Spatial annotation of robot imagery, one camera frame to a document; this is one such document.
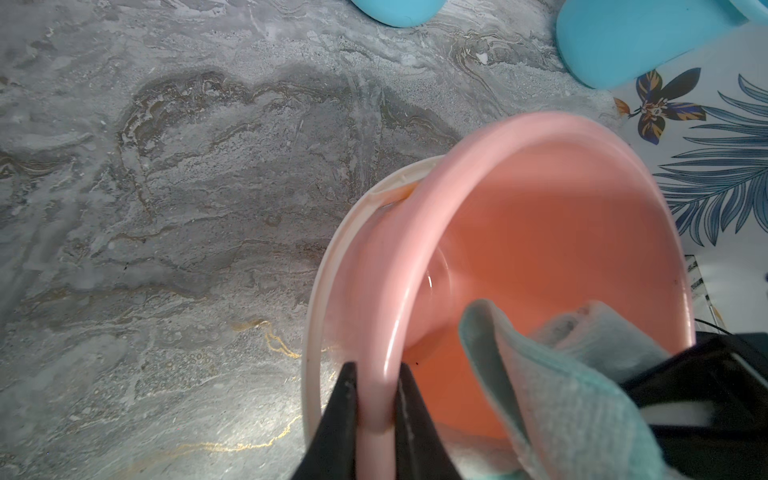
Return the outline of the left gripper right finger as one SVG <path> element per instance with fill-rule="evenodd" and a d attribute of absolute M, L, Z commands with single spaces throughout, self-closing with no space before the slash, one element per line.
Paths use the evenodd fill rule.
<path fill-rule="evenodd" d="M 401 364 L 395 395 L 398 480 L 461 480 L 444 448 L 409 366 Z"/>

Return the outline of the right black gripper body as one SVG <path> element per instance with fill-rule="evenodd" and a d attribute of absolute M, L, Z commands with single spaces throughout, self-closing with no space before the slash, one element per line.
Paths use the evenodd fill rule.
<path fill-rule="evenodd" d="M 621 387 L 680 474 L 766 478 L 766 334 L 712 335 Z"/>

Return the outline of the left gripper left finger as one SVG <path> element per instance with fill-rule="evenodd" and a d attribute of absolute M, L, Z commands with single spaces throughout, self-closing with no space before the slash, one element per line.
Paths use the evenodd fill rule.
<path fill-rule="evenodd" d="M 347 362 L 341 368 L 318 429 L 291 479 L 354 479 L 356 428 L 357 368 L 354 362 Z"/>

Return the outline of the mint green microfiber cloth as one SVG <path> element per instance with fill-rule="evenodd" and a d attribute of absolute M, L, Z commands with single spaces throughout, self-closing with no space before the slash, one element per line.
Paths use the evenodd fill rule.
<path fill-rule="evenodd" d="M 458 335 L 511 445 L 499 478 L 679 478 L 621 387 L 671 355 L 608 305 L 589 302 L 526 337 L 477 300 Z"/>

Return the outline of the pink plastic bucket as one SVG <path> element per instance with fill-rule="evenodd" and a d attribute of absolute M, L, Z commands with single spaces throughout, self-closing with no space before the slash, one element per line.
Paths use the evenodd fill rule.
<path fill-rule="evenodd" d="M 509 472 L 511 447 L 459 344 L 476 299 L 525 335 L 597 300 L 669 353 L 694 342 L 680 240 L 643 162 L 586 118 L 517 115 L 393 172 L 342 220 L 308 307 L 305 440 L 321 422 L 331 348 L 358 367 L 363 425 L 384 422 L 407 364 L 461 473 Z"/>

